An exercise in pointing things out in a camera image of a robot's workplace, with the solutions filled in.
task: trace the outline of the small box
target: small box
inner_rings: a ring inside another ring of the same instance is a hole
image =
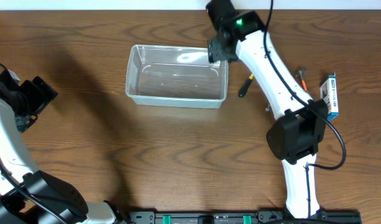
[[[327,120],[330,121],[339,115],[336,74],[330,75],[328,79],[320,85],[320,98],[328,107]]]
[[[138,105],[219,108],[227,78],[227,61],[209,63],[208,49],[135,45],[126,93]]]

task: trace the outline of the green led light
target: green led light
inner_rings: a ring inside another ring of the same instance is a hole
[[[242,19],[238,19],[238,20],[236,21],[236,24],[241,26],[241,25],[242,25]]]

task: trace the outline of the green clip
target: green clip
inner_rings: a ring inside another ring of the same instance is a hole
[[[244,224],[251,224],[252,223],[252,217],[250,215],[244,215],[242,217]]]
[[[171,216],[170,215],[163,215],[163,224],[171,224]]]

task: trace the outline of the screwdriver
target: screwdriver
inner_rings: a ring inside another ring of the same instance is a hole
[[[250,77],[248,77],[248,79],[246,80],[246,82],[243,84],[243,86],[242,86],[241,89],[239,90],[239,97],[240,97],[240,98],[243,98],[243,97],[247,94],[248,87],[250,87],[250,85],[251,85],[253,79],[254,79],[254,75],[251,74]]]

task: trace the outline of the white wall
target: white wall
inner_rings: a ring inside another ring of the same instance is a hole
[[[0,10],[200,10],[209,0],[0,0]],[[268,9],[270,0],[232,0],[236,9]],[[275,9],[381,9],[381,0],[275,0]]]

